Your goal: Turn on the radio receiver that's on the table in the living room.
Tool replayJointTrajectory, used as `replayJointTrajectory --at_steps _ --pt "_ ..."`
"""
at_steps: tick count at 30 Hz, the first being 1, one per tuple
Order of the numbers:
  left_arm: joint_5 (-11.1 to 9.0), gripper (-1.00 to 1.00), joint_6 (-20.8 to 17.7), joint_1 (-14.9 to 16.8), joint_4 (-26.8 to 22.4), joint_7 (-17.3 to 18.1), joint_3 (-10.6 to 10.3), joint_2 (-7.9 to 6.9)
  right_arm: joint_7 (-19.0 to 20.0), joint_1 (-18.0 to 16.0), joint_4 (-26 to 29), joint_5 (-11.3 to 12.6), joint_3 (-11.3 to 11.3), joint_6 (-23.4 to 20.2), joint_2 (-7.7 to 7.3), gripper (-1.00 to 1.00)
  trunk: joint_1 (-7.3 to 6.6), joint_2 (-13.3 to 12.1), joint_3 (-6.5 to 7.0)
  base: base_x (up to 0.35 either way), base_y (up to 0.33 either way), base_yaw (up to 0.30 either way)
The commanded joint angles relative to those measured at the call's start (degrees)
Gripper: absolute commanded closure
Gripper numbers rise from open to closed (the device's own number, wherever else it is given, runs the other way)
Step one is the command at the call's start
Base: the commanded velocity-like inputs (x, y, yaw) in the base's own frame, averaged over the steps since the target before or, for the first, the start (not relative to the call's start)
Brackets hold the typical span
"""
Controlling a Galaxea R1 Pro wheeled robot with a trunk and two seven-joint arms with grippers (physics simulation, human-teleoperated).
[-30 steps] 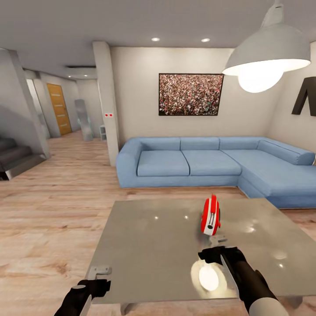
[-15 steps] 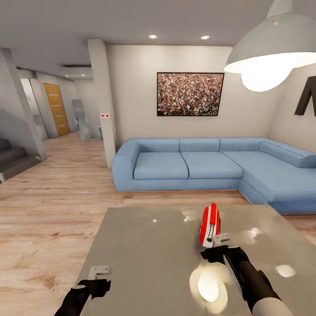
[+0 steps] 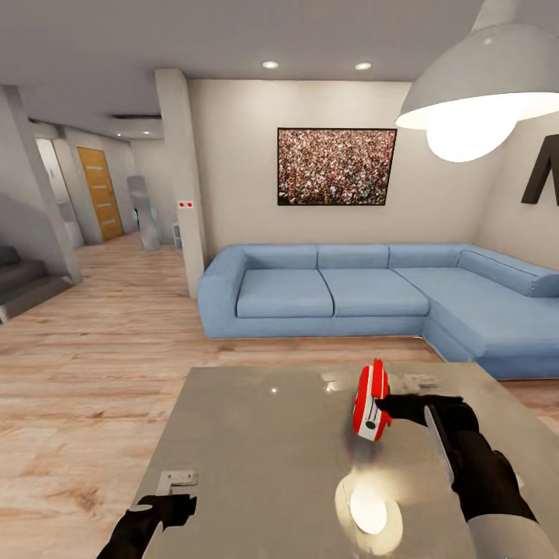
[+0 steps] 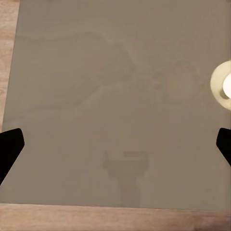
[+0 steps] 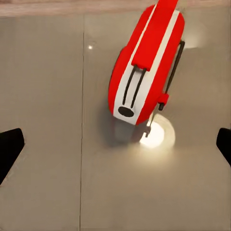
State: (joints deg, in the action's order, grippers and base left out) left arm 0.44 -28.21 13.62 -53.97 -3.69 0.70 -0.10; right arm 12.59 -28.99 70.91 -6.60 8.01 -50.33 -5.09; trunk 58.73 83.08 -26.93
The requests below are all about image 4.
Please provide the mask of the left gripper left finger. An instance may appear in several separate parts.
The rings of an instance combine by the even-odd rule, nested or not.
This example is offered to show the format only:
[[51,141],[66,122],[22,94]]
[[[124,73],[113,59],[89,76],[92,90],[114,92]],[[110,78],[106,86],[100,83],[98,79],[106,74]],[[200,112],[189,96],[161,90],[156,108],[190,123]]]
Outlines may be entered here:
[[25,145],[20,128],[0,133],[0,185]]

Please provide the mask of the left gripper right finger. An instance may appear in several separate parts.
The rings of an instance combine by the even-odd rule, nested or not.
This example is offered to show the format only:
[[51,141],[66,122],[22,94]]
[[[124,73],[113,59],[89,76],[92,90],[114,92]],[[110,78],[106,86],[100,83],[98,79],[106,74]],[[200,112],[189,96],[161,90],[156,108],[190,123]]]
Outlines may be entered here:
[[231,130],[220,128],[216,145],[231,166]]

